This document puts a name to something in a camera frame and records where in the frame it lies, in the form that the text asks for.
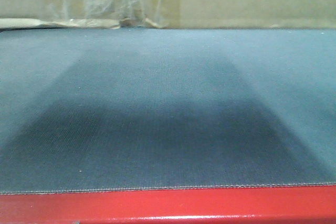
textured fabric surface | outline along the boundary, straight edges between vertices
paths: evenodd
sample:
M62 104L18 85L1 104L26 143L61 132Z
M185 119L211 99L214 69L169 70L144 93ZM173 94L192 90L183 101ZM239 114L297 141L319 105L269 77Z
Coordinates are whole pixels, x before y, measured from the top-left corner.
M0 34L0 192L336 183L336 31Z

red metal edge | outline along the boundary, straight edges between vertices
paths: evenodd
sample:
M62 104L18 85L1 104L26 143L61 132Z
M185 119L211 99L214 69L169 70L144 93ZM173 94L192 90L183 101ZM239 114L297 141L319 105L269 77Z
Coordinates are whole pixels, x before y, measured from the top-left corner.
M336 186L0 195L0 223L336 223Z

red frame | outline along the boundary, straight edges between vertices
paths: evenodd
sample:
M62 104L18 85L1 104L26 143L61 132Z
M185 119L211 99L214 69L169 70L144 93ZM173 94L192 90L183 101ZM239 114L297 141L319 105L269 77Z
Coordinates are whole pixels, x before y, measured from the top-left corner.
M0 195L0 223L336 223L336 186Z

